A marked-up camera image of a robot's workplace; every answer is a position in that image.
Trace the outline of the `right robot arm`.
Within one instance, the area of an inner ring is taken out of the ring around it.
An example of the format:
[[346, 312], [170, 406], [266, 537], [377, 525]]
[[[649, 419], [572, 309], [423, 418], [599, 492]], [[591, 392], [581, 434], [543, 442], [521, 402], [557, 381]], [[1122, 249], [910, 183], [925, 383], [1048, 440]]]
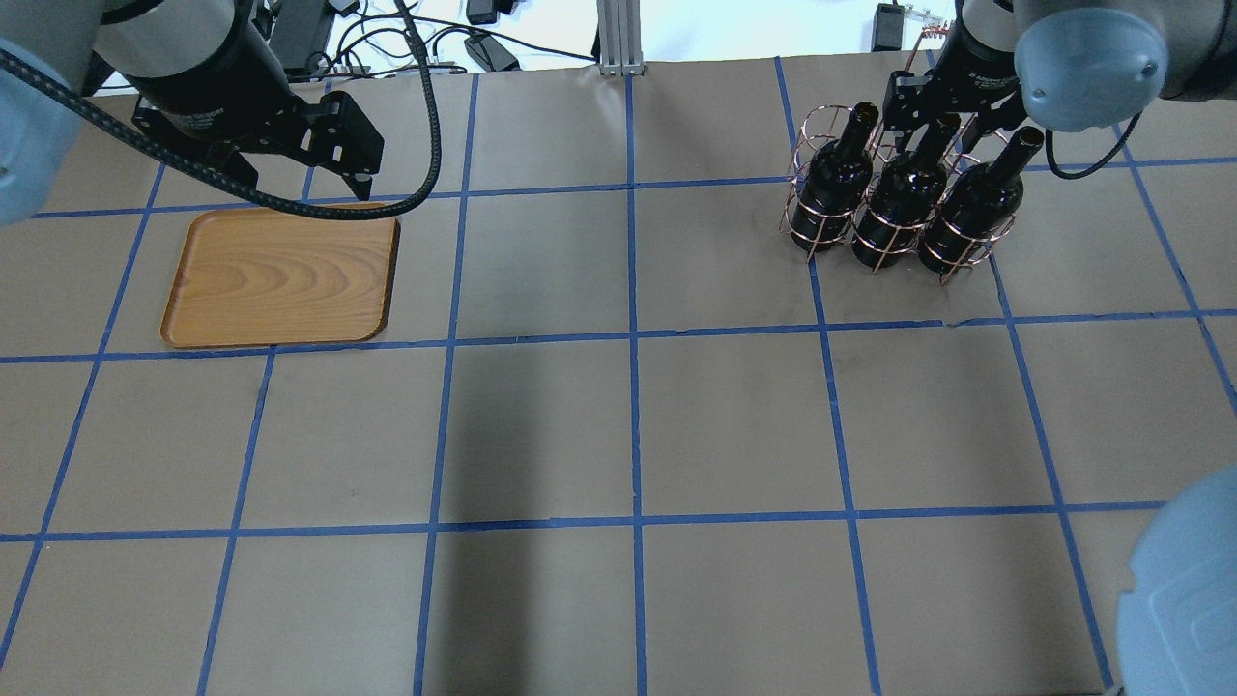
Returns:
[[883, 126], [904, 150], [946, 112], [964, 153], [1032, 122], [1079, 132], [1127, 122], [1158, 99], [1235, 98], [1232, 1], [959, 1], [936, 66], [896, 70]]

